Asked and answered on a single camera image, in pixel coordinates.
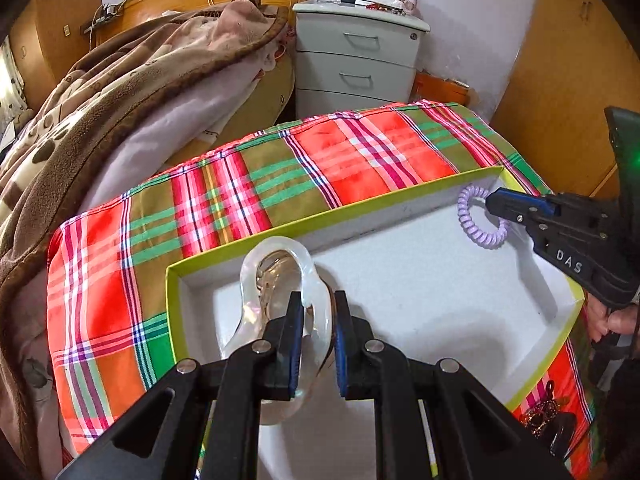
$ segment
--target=metal screw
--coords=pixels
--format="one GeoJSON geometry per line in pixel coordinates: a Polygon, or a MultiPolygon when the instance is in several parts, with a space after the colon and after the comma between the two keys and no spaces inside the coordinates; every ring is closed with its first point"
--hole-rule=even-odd
{"type": "Polygon", "coordinates": [[[378,352],[382,352],[385,349],[385,344],[382,341],[378,341],[377,339],[369,339],[366,343],[364,343],[364,349],[367,352],[377,354],[378,352]]]}
{"type": "Polygon", "coordinates": [[[447,357],[440,361],[440,370],[446,372],[447,374],[454,374],[458,370],[460,370],[460,363],[455,359],[451,359],[447,357]]]}
{"type": "Polygon", "coordinates": [[[251,350],[257,354],[264,354],[271,350],[271,343],[266,339],[258,339],[258,341],[254,341],[254,344],[251,345],[251,350]]]}
{"type": "Polygon", "coordinates": [[[179,374],[190,374],[198,366],[197,362],[193,359],[183,359],[175,367],[179,374]]]}

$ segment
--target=drawer handle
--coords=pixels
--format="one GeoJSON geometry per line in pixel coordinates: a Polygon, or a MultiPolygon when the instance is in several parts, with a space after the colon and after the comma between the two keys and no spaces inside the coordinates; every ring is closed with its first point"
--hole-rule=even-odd
{"type": "Polygon", "coordinates": [[[342,77],[357,77],[358,79],[372,79],[370,75],[356,75],[356,74],[345,74],[344,72],[340,72],[342,77]]]}
{"type": "Polygon", "coordinates": [[[366,40],[378,40],[377,36],[364,36],[363,34],[352,34],[351,32],[343,32],[347,37],[351,38],[365,38],[366,40]]]}

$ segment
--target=nightstand top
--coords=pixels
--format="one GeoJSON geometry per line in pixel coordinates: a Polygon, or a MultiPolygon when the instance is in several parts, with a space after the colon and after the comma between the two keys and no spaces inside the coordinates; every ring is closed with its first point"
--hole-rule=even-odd
{"type": "Polygon", "coordinates": [[[431,27],[429,23],[424,22],[415,16],[400,16],[384,10],[372,10],[363,6],[354,4],[326,4],[319,3],[315,0],[309,0],[293,6],[294,12],[316,12],[319,14],[341,14],[343,16],[358,16],[360,18],[369,18],[370,20],[378,20],[379,22],[395,23],[403,27],[414,28],[423,32],[429,32],[431,27]]]}

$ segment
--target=white nightstand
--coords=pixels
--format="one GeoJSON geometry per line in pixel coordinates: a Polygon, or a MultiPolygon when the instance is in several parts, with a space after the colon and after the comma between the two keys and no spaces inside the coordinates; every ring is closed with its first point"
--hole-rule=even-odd
{"type": "Polygon", "coordinates": [[[429,25],[348,4],[295,4],[299,118],[407,102],[429,25]]]}

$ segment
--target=curtain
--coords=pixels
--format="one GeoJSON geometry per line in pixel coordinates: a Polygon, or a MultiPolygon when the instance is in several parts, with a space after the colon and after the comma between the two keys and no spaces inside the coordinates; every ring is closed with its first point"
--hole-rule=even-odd
{"type": "Polygon", "coordinates": [[[0,46],[0,137],[7,125],[27,109],[23,89],[24,81],[15,65],[7,36],[0,46]]]}

